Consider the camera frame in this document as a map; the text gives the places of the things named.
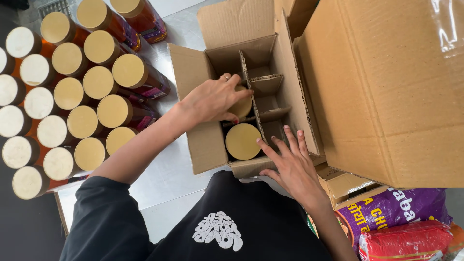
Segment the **brown cardboard box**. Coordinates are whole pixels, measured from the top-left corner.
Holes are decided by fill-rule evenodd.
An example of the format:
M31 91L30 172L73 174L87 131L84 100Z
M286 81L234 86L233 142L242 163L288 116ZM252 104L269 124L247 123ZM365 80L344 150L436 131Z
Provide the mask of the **brown cardboard box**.
M283 8L285 13L288 14L287 20L291 39L300 37L308 25L318 2L319 0L274 0L276 24L279 23L280 12Z
M464 8L451 3L319 3L296 53L330 166L396 188L464 187Z
M329 196L334 210L382 193L388 188L368 179L340 170L334 170L327 163L316 166L316 172L319 175L319 182Z
M309 152L321 155L309 121L285 13L282 11L283 22L277 30L272 0L225 1L201 8L197 18L205 40L204 52L168 45L179 99L208 79L218 79L225 72L241 72L242 84L255 94L250 115L240 121L255 125L266 142L270 135L286 141L284 124L294 134L304 130ZM194 174L225 164L236 177L275 169L262 152L247 161L229 157L224 145L228 128L227 123L208 122L187 133Z

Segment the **stainless steel table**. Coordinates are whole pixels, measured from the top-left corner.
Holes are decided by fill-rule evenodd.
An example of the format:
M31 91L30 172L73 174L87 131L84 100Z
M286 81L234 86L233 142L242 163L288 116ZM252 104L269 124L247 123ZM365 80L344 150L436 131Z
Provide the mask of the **stainless steel table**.
M200 51L205 50L205 42L201 35L196 14L201 7L221 1L223 0L206 0L163 18L168 29L167 38L165 41L155 43L151 45L152 48L143 51L142 56L145 60L163 73L171 84L171 93L156 103L156 107L161 114L166 113L179 101L172 62L167 50L168 43ZM74 15L79 2L76 1L75 4L70 6ZM230 168L223 166L196 176L193 175L187 136L184 134L153 160L140 178L131 186L129 192L138 201L141 210L205 189L211 175L219 170L230 170ZM65 225L68 229L71 228L72 224L77 189L78 186L74 186L58 192Z

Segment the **black sweatshirt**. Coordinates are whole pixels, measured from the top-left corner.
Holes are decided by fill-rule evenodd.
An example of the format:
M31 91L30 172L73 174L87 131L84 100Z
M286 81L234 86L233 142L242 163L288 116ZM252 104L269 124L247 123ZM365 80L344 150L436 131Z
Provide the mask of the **black sweatshirt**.
M98 176L82 184L61 261L331 260L298 202L265 182L214 174L198 203L157 244L129 187Z

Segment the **round jar lid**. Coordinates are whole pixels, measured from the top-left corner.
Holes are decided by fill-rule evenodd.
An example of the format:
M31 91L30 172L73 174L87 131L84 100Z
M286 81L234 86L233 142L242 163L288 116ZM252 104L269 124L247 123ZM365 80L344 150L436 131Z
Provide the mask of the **round jar lid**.
M3 145L2 158L5 164L12 169L19 169L31 164L34 144L32 140L14 136L9 138Z
M83 0L77 8L77 19L91 31L106 29L111 15L111 10L102 0Z
M53 97L58 107L70 111L81 104L84 89L78 79L67 77L57 83Z
M64 43L53 52L52 64L58 73L74 76L79 73L84 63L84 52L73 43Z
M68 116L68 129L71 135L84 139L92 136L98 128L95 109L86 105L78 106Z
M99 139L92 137L81 140L74 151L76 164L86 171L98 168L105 157L105 146Z
M147 81L148 68L137 55L124 54L113 65L113 77L119 85L136 89Z
M76 25L64 13L51 12L42 20L40 33L47 42L60 45L73 40Z
M21 199L32 199L44 194L50 185L50 179L39 166L26 166L13 176L13 191Z
M17 100L18 92L26 94L25 86L23 86L23 91L20 91L19 88L18 81L13 76L8 74L0 75L0 106L9 105Z
M19 74L24 83L30 86L43 84L51 72L47 58L40 54L31 54L21 63Z
M111 71L103 66L90 68L82 81L85 93L94 99L103 99L118 88Z
M76 169L74 165L74 156L67 148L57 147L45 155L44 171L53 180L72 177Z
M110 0L111 6L125 18L139 15L145 6L144 0Z
M235 125L226 136L226 148L232 157L248 160L255 157L261 148L256 139L261 138L258 129L248 123Z
M16 66L16 59L0 47L0 74L11 74Z
M39 53L42 49L40 36L23 26L13 29L8 34L5 45L11 56L20 59L32 53Z
M24 129L25 121L28 116L20 108L14 105L7 105L0 109L0 135L3 137L13 137Z
M119 43L107 31L95 31L85 39L84 53L87 58L97 64L109 65L119 55Z
M47 148L63 145L68 137L66 121L57 115L49 115L40 121L37 127L37 138Z
M246 90L244 86L237 85L235 91ZM237 115L238 118L245 118L251 111L251 96L245 97L236 102L229 108L228 112Z
M119 95L108 95L98 104L97 115L103 126L116 128L130 121L133 115L132 104Z
M112 130L106 138L106 150L111 156L130 139L137 135L138 131L128 127L118 127Z
M36 87L28 92L24 99L24 110L29 117L41 120L53 110L55 101L50 90L44 87Z

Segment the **floor drain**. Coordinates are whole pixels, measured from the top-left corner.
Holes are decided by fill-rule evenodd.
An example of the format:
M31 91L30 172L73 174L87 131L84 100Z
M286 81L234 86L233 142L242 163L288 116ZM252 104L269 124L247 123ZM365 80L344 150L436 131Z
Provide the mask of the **floor drain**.
M67 16L71 16L67 0L58 0L45 6L39 7L39 14L42 19L51 12L62 12Z

